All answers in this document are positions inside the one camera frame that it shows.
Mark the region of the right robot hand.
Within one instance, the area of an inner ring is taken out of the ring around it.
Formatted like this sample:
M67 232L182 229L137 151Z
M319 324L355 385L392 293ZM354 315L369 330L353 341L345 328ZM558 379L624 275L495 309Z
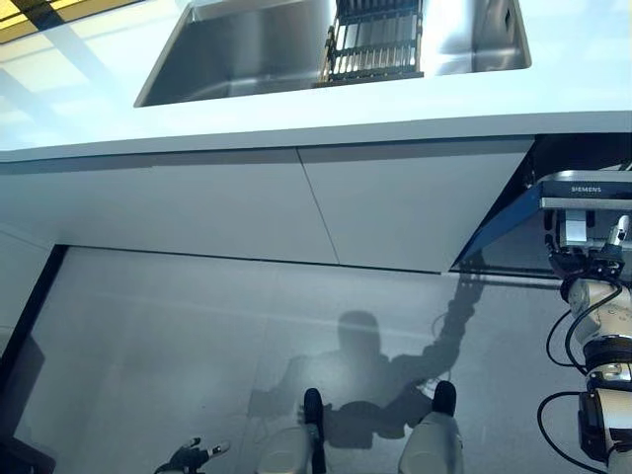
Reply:
M545 224L545 245L553 272L561 279L618 279L625 267L624 253L631 251L631 217L619 216L603 239L589 235L595 224L593 210L551 211Z

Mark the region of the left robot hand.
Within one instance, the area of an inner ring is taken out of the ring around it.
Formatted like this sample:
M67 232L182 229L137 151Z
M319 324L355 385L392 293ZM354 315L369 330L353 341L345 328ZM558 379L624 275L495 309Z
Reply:
M223 441L211 447L202 448L201 438L194 437L180 446L170 459L159 465L155 473L200 473L201 467L211 459L217 458L229 451L231 443Z

